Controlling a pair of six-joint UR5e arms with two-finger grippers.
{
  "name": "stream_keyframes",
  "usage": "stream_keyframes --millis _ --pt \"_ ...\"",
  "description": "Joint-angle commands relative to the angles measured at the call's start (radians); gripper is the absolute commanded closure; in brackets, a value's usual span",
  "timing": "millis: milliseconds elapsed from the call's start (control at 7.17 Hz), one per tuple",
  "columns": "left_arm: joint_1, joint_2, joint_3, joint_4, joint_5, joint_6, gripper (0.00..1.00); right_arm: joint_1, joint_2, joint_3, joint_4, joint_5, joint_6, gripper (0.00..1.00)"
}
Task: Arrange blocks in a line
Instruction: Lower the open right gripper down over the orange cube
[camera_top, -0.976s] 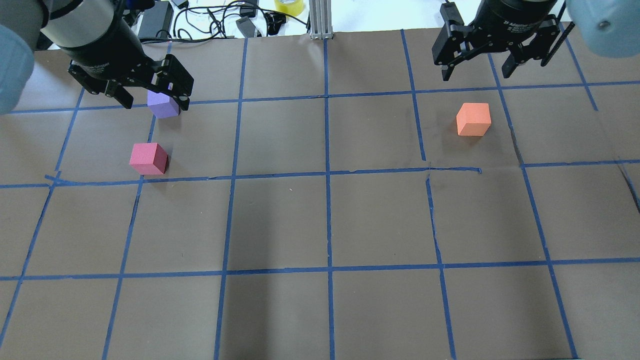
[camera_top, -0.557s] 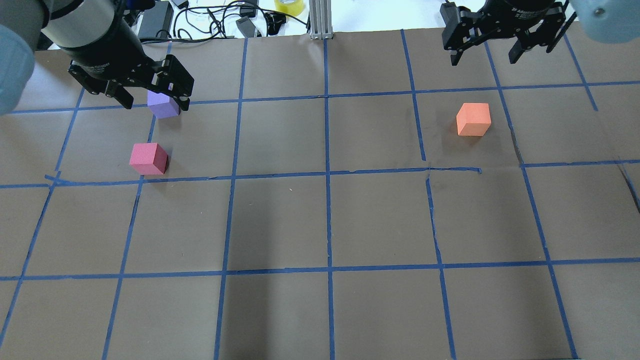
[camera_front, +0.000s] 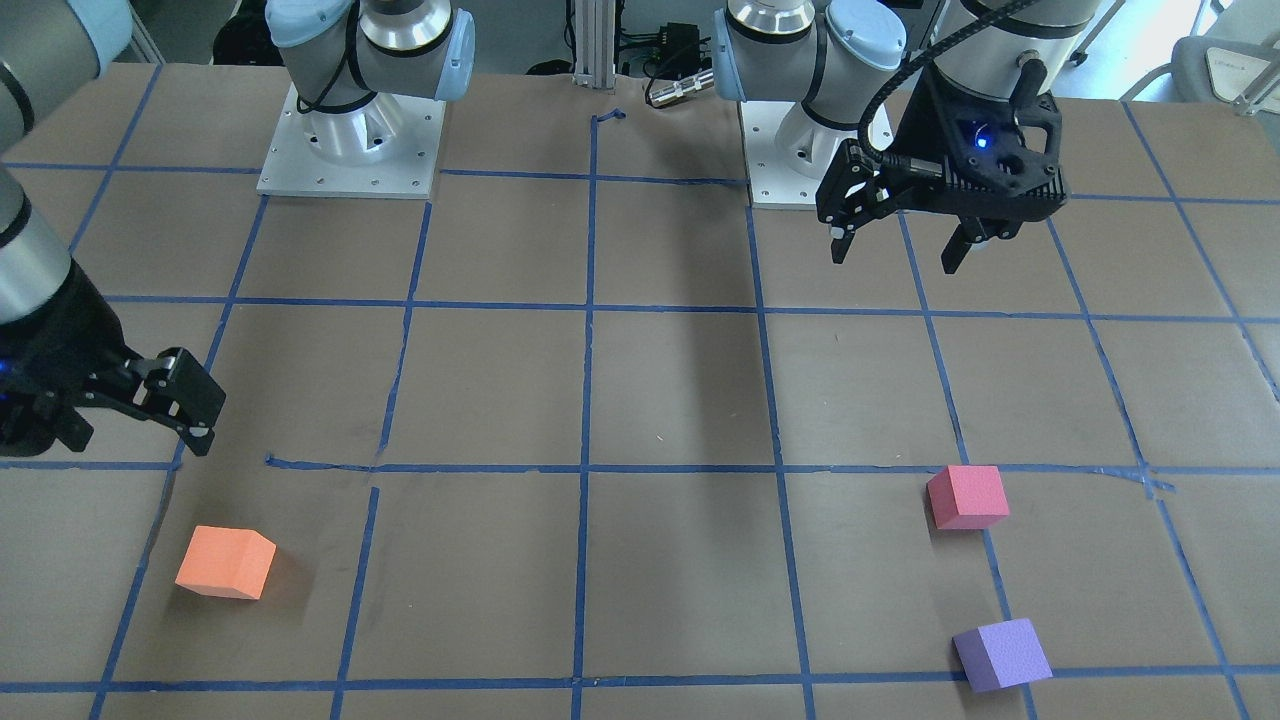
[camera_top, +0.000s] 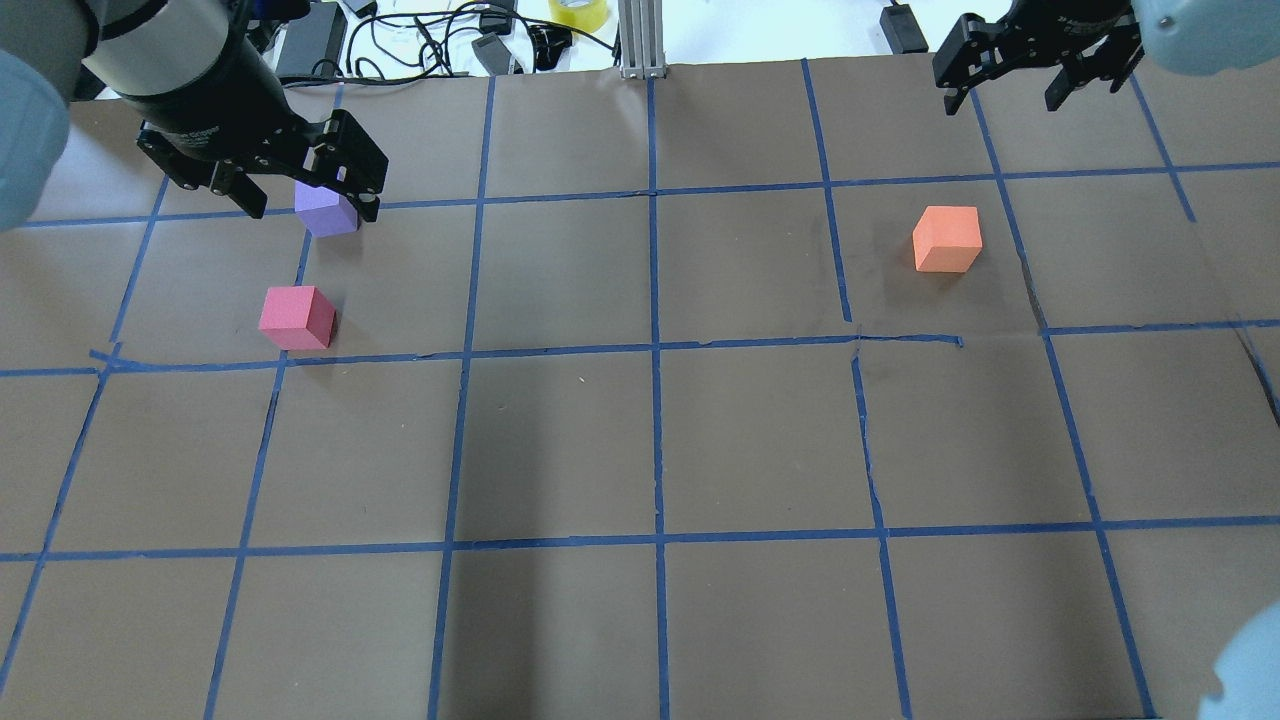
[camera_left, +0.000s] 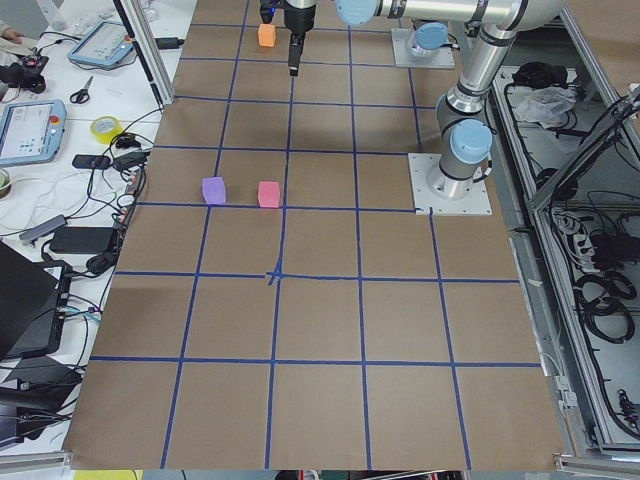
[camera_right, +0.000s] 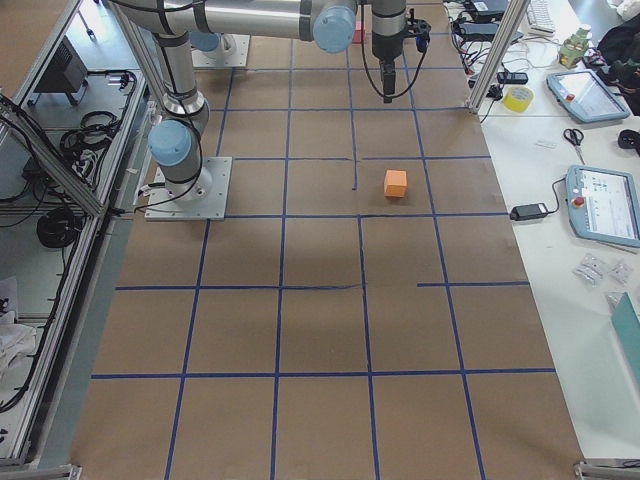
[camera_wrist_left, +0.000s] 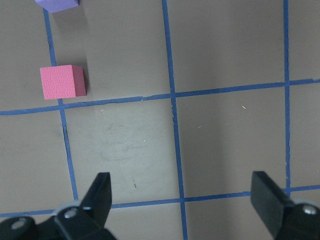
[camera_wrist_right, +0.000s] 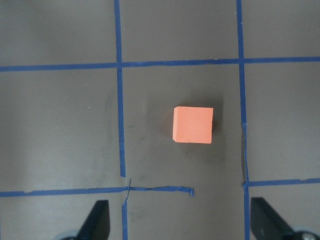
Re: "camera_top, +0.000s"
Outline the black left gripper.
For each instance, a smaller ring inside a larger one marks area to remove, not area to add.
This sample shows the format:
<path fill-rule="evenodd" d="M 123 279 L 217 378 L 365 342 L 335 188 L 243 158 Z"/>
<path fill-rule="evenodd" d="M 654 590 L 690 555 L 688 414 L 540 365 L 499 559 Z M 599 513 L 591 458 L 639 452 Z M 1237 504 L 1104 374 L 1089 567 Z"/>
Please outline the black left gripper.
<path fill-rule="evenodd" d="M 236 28 L 131 28 L 116 35 L 116 92 L 143 118 L 136 140 L 175 184 L 209 187 L 255 220 L 255 174 L 288 176 L 378 219 L 389 159 L 347 110 L 307 122 Z"/>

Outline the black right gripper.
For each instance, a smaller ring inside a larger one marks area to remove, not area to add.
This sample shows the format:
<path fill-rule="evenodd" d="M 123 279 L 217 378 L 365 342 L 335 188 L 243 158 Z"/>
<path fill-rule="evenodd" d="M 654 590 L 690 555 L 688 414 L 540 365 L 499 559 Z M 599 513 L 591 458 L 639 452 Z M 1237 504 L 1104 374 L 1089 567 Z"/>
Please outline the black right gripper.
<path fill-rule="evenodd" d="M 1044 91 L 1044 108 L 1057 111 L 1094 79 L 1116 94 L 1143 59 L 1132 1 L 1012 1 L 997 20 L 964 13 L 934 53 L 934 85 L 943 111 L 955 117 L 969 92 L 1012 70 L 1060 70 Z"/>

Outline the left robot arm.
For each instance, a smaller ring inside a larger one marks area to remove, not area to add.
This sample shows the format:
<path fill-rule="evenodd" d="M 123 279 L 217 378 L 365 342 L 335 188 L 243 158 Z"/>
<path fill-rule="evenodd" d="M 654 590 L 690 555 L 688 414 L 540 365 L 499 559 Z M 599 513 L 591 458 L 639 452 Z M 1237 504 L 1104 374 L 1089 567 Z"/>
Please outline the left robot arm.
<path fill-rule="evenodd" d="M 5 1 L 1 224 L 38 206 L 90 70 L 143 119 L 138 147 L 175 184 L 206 187 L 261 218 L 256 176 L 285 176 L 378 218 L 389 161 L 344 110 L 308 122 L 248 38 L 255 20 L 296 20 L 307 1 Z"/>

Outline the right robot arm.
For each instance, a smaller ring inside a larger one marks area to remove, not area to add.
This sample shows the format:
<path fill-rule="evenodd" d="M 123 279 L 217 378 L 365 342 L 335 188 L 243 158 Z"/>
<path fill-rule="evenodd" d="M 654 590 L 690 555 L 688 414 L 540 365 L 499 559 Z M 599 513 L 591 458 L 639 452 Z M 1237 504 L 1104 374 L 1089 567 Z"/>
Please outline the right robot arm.
<path fill-rule="evenodd" d="M 1044 108 L 1057 111 L 1094 81 L 1116 94 L 1144 59 L 1180 76 L 1215 76 L 1277 54 L 1276 1 L 1014 1 L 997 20 L 960 15 L 932 69 L 954 115 L 979 85 L 1055 68 Z"/>

